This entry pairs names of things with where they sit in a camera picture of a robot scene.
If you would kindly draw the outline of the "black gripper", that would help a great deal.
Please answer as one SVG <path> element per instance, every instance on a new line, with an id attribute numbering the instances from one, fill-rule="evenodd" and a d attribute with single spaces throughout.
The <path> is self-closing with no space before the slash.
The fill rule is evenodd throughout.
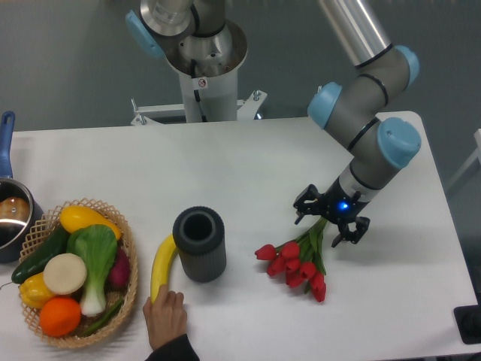
<path id="1" fill-rule="evenodd" d="M 358 244 L 368 231 L 370 219 L 358 217 L 368 202 L 362 201 L 357 193 L 358 191 L 355 191 L 353 196 L 349 196 L 341 187 L 339 179 L 324 193 L 320 193 L 315 185 L 309 184 L 293 203 L 297 214 L 294 224 L 298 225 L 306 215 L 323 216 L 338 227 L 339 234 L 331 243 L 332 247 L 343 241 Z M 355 224 L 354 230 L 349 228 L 350 223 Z"/>

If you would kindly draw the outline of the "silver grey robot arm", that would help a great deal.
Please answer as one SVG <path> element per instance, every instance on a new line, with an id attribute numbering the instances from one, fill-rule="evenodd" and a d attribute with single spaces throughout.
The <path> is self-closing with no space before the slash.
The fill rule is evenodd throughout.
<path id="1" fill-rule="evenodd" d="M 358 74 L 349 86 L 327 83 L 310 101 L 308 116 L 352 154 L 323 193 L 308 186 L 295 200 L 299 217 L 319 215 L 338 227 L 337 242 L 357 243 L 370 221 L 362 209 L 419 152 L 421 138 L 407 121 L 378 113 L 419 74 L 419 60 L 394 45 L 363 1 L 322 1 Z M 164 57 L 178 73 L 186 120 L 238 120 L 237 71 L 247 56 L 244 32 L 225 16 L 223 1 L 143 1 L 126 14 L 138 46 Z"/>

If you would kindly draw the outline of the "dark sleeved forearm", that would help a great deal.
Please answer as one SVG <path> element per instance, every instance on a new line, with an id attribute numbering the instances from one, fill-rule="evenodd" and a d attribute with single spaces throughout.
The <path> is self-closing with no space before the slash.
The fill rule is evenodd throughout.
<path id="1" fill-rule="evenodd" d="M 187 334 L 183 334 L 154 350 L 146 361 L 199 361 Z"/>

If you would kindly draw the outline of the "person's hand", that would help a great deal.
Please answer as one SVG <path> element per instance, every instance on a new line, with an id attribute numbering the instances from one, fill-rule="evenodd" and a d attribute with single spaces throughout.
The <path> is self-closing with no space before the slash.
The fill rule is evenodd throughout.
<path id="1" fill-rule="evenodd" d="M 158 289 L 156 299 L 148 298 L 143 306 L 148 341 L 152 350 L 186 334 L 187 312 L 184 295 L 169 290 L 166 284 Z"/>

